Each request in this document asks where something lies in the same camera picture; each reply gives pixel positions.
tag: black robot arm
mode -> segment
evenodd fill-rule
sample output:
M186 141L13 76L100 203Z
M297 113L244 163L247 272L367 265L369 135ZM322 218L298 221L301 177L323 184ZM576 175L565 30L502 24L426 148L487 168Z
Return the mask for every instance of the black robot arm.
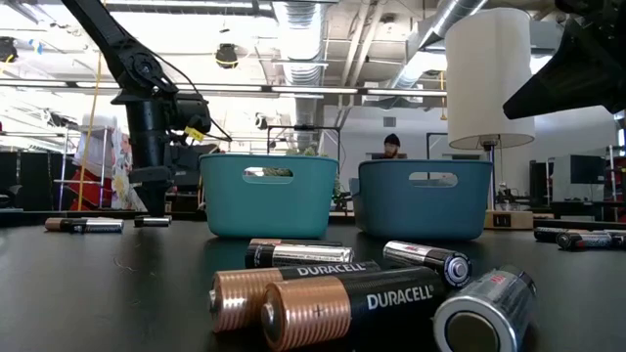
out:
M129 179L139 185L135 190L151 215L161 216L165 192L176 175L198 173L198 163L189 160L197 161L200 153L185 145L186 134L181 138L172 131L189 127L206 134L211 127L208 102L198 91L179 93L157 55L130 35L99 0L62 1L98 45L121 88L112 104L126 106L133 152Z
M550 61L504 104L510 118L604 106L626 108L626 2L556 0L578 16L565 25Z

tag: light fixture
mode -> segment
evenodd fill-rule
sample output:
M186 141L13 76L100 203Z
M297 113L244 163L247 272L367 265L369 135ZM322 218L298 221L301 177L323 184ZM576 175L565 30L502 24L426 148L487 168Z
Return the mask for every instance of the light fixture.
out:
M5 87L67 87L63 81L45 79L0 79L0 86Z
M447 92L427 89L368 89L367 95L402 97L445 97Z
M76 85L80 88L96 88L96 82L76 82ZM118 89L119 85L115 82L100 82L98 88L113 88Z
M193 90L191 84L177 84L179 89ZM261 86L244 85L244 84L196 84L198 90L211 92L260 92Z
M219 2L219 1L168 1L168 0L109 0L108 4L115 5L140 5L140 6L180 6L180 7L206 7L206 8L240 8L251 9L251 2ZM271 10L269 4L259 4L259 10Z
M335 88L335 87L297 87L297 86L277 86L272 87L272 92L276 93L318 93L318 94L356 94L357 88Z

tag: duracell battery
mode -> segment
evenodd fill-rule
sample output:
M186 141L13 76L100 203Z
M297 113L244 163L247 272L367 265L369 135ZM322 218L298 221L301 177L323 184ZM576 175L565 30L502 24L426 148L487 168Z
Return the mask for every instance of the duracell battery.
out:
M321 263L351 263L352 248L339 246L251 244L247 247L248 269Z
M339 241L318 241L318 240L282 240L282 239L252 239L253 244L291 244L291 245L320 245L320 246L343 246Z
M124 230L124 221L120 219L67 219L48 218L44 225L51 232L66 233L121 233Z
M367 261L217 272L213 276L213 289L209 292L213 331L235 330L257 324L267 284L324 275L377 271L380 271L379 265L374 261Z
M557 244L565 250L611 248L613 243L613 237L606 233L564 233L557 236Z
M151 217L151 216L137 216L135 218L135 227L169 227L172 223L172 218L169 216L164 217Z
M495 269L447 299L434 316L442 352L519 351L537 288L511 265Z
M399 266L426 266L439 274L450 288L463 287L470 281L470 260L453 250L391 241L382 249L382 256Z
M267 286L261 323L269 346L283 351L427 321L445 294L426 267L276 282Z

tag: black table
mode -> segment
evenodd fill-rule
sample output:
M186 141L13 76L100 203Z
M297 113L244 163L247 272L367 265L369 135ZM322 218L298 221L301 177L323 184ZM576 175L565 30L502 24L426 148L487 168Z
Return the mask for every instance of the black table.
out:
M333 225L328 238L353 246L357 259L381 262L385 241L353 226ZM213 334L206 310L213 272L243 268L246 244L183 221L143 230L127 222L123 236L0 229L0 351L266 350L259 330ZM531 274L538 288L535 349L624 350L626 253L563 252L522 232L435 244L467 254L477 275L503 263ZM391 350L385 335L363 338ZM407 338L416 350L433 350L429 330ZM325 350L347 348L342 343Z

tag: c battery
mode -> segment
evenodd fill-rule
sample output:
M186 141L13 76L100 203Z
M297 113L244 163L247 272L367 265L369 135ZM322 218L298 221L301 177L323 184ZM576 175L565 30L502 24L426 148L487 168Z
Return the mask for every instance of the c battery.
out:
M506 265L447 299L434 316L442 352L518 351L537 294L525 272Z
M272 283L261 323L270 347L283 351L427 321L445 294L439 276L426 267Z
M235 330L258 323L265 286L283 280L380 271L374 261L314 264L282 268L231 270L215 273L209 292L213 331Z
M251 244L246 251L246 268L271 268L321 263L351 263L352 248L340 246Z
M470 281L470 260L453 250L391 241L382 249L382 256L400 266L426 266L439 274L444 284L451 288L463 287Z

